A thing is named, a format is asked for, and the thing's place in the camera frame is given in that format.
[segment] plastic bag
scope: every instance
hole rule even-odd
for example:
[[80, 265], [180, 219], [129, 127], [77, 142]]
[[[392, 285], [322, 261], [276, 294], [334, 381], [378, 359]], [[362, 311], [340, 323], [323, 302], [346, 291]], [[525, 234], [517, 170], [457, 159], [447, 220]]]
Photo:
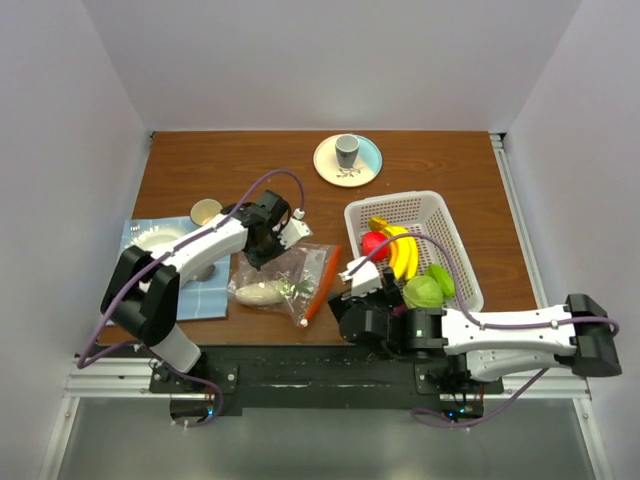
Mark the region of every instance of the plastic bag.
[[286, 313], [296, 326], [307, 327], [327, 298], [340, 251], [340, 246], [299, 244], [260, 271], [240, 255], [229, 293], [243, 305]]

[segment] plastic basket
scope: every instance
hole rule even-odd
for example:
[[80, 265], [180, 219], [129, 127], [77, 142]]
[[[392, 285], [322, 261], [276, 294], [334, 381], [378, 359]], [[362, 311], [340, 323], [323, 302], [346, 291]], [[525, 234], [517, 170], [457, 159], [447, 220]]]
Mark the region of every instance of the plastic basket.
[[[469, 310], [479, 312], [484, 305], [484, 298], [469, 256], [467, 255], [458, 230], [453, 223], [444, 199], [436, 192], [404, 192], [380, 197], [371, 197], [350, 203], [344, 211], [347, 222], [349, 241], [354, 258], [362, 256], [362, 236], [369, 231], [367, 221], [370, 217], [379, 216], [392, 225], [401, 225], [411, 232], [420, 232], [444, 245], [456, 264], [460, 284], [456, 288], [462, 293]], [[449, 271], [446, 258], [430, 242], [416, 239], [420, 250], [420, 267], [418, 273], [424, 273], [431, 263], [442, 265]], [[377, 263], [382, 270], [387, 262]], [[447, 301], [447, 306], [457, 307], [455, 299]]]

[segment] white wall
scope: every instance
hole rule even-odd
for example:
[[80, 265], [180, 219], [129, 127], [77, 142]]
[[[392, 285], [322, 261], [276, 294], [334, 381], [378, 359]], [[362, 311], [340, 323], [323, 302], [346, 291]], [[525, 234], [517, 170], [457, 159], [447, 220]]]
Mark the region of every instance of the white wall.
[[504, 131], [579, 0], [83, 0], [145, 125]]
[[622, 323], [623, 376], [591, 380], [617, 478], [640, 471], [640, 3], [584, 0], [507, 135], [550, 301], [590, 293]]
[[32, 480], [146, 135], [79, 0], [3, 2], [0, 65], [0, 478]]

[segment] wooden table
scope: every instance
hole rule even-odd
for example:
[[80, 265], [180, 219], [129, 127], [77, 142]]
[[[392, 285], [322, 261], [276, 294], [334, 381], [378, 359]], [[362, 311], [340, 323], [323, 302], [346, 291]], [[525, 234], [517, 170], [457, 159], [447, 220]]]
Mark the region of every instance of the wooden table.
[[[147, 163], [134, 218], [188, 215], [202, 198], [237, 201], [263, 173], [294, 170], [306, 189], [305, 221], [314, 243], [343, 245], [343, 271], [352, 260], [343, 212], [348, 203], [408, 190], [435, 190], [447, 202], [484, 295], [484, 311], [535, 308], [533, 291], [507, 203], [500, 173], [485, 132], [358, 132], [384, 156], [380, 175], [368, 185], [346, 189], [320, 178], [313, 168], [316, 146], [335, 132], [164, 132], [157, 133]], [[293, 207], [298, 187], [288, 176], [264, 185]], [[333, 290], [345, 286], [336, 278]], [[228, 319], [181, 323], [198, 344], [341, 343], [327, 305], [307, 329], [284, 315], [229, 304]], [[109, 327], [103, 343], [128, 338]]]

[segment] red fruit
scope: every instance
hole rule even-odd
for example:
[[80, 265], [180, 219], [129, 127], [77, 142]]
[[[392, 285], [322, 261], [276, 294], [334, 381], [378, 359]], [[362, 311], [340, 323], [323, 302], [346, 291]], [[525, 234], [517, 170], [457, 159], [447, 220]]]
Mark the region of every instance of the red fruit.
[[[369, 255], [373, 250], [387, 239], [380, 232], [368, 232], [362, 237], [362, 253]], [[389, 245], [385, 245], [373, 256], [371, 260], [380, 262], [389, 255]]]

